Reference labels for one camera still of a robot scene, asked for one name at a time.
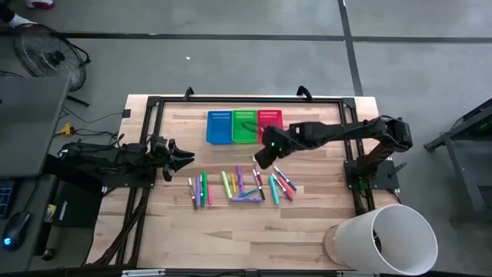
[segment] green basket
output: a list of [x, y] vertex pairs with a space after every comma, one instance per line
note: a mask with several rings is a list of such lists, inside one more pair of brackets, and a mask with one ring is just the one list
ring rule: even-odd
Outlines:
[[258, 133], [253, 132], [258, 127], [256, 111], [232, 112], [232, 141], [236, 143], [256, 143]]

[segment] yellow marker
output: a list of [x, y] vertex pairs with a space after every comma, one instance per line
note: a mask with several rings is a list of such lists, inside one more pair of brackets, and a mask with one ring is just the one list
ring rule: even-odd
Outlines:
[[228, 177], [225, 172], [222, 172], [222, 181], [224, 181], [225, 193], [228, 195], [228, 199], [232, 199], [231, 189], [229, 188]]
[[234, 173], [231, 173], [231, 180], [232, 180], [232, 190], [234, 193], [236, 193], [236, 180], [234, 180]]

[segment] white trash can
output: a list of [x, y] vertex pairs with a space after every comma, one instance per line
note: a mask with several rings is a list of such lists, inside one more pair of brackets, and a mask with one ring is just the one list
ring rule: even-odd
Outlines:
[[[373, 230], [381, 241], [381, 253]], [[387, 205], [338, 226], [334, 244], [340, 259], [366, 273], [421, 275], [437, 259], [437, 240], [431, 226], [405, 205]]]

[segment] red basket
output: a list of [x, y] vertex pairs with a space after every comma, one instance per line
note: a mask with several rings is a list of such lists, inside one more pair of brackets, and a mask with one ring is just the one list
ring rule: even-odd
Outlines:
[[281, 110], [258, 110], [258, 142], [261, 143], [263, 128], [268, 126], [282, 128], [283, 125]]

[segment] blue basket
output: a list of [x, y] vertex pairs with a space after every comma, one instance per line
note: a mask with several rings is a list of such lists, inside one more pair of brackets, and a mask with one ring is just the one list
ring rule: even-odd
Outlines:
[[232, 143], [232, 112], [208, 112], [207, 142], [211, 144]]

